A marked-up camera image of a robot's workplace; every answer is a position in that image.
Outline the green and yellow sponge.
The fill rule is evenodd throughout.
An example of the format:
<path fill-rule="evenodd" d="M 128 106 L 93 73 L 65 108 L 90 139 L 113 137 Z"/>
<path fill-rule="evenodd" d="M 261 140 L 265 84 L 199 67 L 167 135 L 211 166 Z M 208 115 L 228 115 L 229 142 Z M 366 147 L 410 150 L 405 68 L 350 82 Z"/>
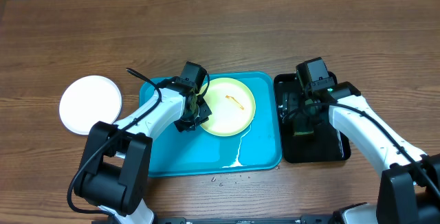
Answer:
<path fill-rule="evenodd" d="M 294 136 L 310 135 L 314 133 L 311 118 L 304 114 L 298 114 L 292 119 Z"/>

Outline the yellow-green plate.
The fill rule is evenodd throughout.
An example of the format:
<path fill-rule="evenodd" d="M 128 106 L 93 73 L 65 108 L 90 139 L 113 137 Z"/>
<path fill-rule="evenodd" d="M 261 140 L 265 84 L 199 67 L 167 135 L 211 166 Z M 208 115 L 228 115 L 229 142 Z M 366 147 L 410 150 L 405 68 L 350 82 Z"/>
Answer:
<path fill-rule="evenodd" d="M 256 100 L 244 83 L 234 78 L 216 78 L 201 88 L 212 114 L 201 127 L 212 135 L 228 137 L 244 131 L 254 119 Z"/>

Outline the white plate with red smear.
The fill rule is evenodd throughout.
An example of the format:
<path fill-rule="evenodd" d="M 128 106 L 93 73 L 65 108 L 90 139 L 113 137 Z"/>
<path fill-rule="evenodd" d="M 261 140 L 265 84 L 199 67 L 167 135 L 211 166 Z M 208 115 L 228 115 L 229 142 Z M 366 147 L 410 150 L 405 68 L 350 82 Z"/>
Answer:
<path fill-rule="evenodd" d="M 73 82 L 60 99 L 61 122 L 71 132 L 88 135 L 96 122 L 113 123 L 122 109 L 118 86 L 104 76 L 85 76 Z"/>

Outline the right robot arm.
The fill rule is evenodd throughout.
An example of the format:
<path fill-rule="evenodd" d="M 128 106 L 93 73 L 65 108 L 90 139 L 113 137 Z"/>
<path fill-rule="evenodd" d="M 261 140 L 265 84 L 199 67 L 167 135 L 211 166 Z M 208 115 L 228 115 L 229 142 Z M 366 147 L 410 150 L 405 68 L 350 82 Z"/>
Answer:
<path fill-rule="evenodd" d="M 377 203 L 339 209 L 334 223 L 438 223 L 439 156 L 429 156 L 398 135 L 369 106 L 350 82 L 313 89 L 303 87 L 303 104 L 282 116 L 294 123 L 303 114 L 329 124 L 366 157 L 380 177 Z"/>

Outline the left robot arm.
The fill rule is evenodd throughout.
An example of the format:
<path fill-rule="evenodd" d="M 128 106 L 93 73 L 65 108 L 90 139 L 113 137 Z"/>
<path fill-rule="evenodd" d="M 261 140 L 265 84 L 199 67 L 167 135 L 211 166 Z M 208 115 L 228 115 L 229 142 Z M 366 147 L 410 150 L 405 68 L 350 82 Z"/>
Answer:
<path fill-rule="evenodd" d="M 116 124 L 95 123 L 67 190 L 70 209 L 104 214 L 108 223 L 154 223 L 144 200 L 153 142 L 171 124 L 182 132 L 208 121 L 204 82 L 210 82 L 207 73 L 165 79 L 130 116 Z"/>

